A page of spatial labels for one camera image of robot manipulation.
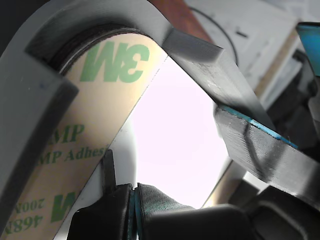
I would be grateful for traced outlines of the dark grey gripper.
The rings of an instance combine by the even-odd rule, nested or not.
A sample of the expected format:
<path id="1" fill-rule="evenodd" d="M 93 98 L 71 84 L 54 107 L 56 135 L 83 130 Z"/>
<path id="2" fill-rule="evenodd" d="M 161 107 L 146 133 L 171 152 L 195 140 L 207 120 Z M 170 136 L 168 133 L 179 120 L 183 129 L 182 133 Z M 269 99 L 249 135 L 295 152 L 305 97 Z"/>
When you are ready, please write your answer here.
<path id="1" fill-rule="evenodd" d="M 308 106 L 318 86 L 306 54 L 296 51 L 292 59 L 302 67 L 273 103 L 280 135 L 263 108 L 245 115 L 219 105 L 216 123 L 228 155 L 245 170 L 297 198 L 319 200 L 320 140 Z"/>

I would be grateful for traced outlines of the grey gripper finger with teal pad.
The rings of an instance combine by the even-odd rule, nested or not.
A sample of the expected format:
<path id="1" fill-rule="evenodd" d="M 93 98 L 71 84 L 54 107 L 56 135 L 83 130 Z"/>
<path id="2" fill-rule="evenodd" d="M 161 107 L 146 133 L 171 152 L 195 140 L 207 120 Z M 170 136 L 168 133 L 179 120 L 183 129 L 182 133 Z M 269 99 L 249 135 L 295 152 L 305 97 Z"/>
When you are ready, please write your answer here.
<path id="1" fill-rule="evenodd" d="M 301 43 L 304 47 L 313 73 L 320 76 L 320 23 L 299 22 L 296 26 Z"/>

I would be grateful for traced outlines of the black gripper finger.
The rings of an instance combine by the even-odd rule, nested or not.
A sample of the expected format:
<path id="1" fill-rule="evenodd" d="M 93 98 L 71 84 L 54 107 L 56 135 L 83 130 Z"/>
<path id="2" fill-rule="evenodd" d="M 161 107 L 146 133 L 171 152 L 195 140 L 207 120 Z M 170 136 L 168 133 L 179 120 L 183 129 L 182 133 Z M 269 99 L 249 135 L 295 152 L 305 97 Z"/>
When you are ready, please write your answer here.
<path id="1" fill-rule="evenodd" d="M 116 184 L 114 156 L 107 150 L 100 161 L 102 197 L 72 217 L 70 240 L 134 240 L 135 198 L 130 183 Z"/>

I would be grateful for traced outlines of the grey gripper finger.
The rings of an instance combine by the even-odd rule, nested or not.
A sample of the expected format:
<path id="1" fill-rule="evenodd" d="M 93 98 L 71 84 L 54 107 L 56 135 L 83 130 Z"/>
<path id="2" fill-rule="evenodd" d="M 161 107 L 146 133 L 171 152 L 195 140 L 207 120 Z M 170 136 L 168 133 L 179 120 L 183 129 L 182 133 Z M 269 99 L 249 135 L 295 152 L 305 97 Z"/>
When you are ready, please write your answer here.
<path id="1" fill-rule="evenodd" d="M 139 240 L 145 240 L 144 228 L 148 217 L 156 213 L 195 210 L 177 202 L 153 185 L 138 183 L 134 189 L 134 211 Z"/>

